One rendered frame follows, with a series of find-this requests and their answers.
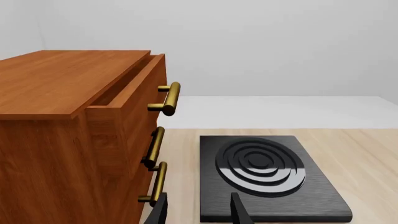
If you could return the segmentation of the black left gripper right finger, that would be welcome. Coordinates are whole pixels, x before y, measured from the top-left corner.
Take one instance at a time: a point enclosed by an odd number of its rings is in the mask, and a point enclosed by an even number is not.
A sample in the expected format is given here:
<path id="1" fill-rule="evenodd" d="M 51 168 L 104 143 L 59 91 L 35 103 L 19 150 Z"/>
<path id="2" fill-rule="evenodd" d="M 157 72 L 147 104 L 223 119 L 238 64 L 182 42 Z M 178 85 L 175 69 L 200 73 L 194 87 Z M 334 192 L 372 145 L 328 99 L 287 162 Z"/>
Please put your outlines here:
<path id="1" fill-rule="evenodd" d="M 233 224 L 254 224 L 236 192 L 231 193 L 230 210 Z"/>

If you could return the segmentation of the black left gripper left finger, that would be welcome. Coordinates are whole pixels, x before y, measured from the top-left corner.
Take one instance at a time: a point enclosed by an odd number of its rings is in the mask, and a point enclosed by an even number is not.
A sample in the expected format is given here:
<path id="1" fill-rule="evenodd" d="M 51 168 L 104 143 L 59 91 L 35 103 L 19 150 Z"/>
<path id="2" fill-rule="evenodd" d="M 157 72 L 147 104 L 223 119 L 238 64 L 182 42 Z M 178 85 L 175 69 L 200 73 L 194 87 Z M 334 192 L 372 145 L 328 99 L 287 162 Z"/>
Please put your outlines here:
<path id="1" fill-rule="evenodd" d="M 144 224 L 165 224 L 167 219 L 167 194 L 161 193 Z"/>

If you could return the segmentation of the flat black stove plate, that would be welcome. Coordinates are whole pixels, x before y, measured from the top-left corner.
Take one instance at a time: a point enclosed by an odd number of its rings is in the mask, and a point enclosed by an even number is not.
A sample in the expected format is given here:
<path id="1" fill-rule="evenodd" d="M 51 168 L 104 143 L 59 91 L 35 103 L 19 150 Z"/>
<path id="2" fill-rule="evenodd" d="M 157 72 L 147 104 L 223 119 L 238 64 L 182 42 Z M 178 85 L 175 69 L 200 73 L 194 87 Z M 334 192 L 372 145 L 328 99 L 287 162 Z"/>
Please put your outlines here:
<path id="1" fill-rule="evenodd" d="M 353 214 L 295 136 L 200 136 L 200 221 L 231 222 L 231 194 L 259 223 L 348 223 Z"/>

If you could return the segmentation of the wooden cabinet drawer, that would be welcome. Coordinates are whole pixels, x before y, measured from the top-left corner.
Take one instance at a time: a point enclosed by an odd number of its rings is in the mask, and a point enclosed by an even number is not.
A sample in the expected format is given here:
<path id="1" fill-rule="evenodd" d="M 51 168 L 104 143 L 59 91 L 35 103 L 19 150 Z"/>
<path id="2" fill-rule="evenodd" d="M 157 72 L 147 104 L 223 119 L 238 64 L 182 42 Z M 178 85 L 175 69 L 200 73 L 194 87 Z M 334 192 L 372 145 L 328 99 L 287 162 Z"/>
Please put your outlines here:
<path id="1" fill-rule="evenodd" d="M 165 55 L 148 55 L 85 110 L 99 171 L 104 177 L 134 177 L 146 155 L 167 83 Z"/>

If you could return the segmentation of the wooden cabinet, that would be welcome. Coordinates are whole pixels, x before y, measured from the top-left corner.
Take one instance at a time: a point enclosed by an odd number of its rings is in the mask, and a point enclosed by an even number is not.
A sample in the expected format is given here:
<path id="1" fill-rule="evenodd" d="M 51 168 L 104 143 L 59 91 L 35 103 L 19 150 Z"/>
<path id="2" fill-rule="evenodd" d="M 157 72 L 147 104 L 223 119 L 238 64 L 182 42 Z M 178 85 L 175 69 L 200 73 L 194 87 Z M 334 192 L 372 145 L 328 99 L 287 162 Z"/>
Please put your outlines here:
<path id="1" fill-rule="evenodd" d="M 148 50 L 41 50 L 0 61 L 0 224 L 139 224 L 152 171 L 104 177 L 85 110 Z"/>

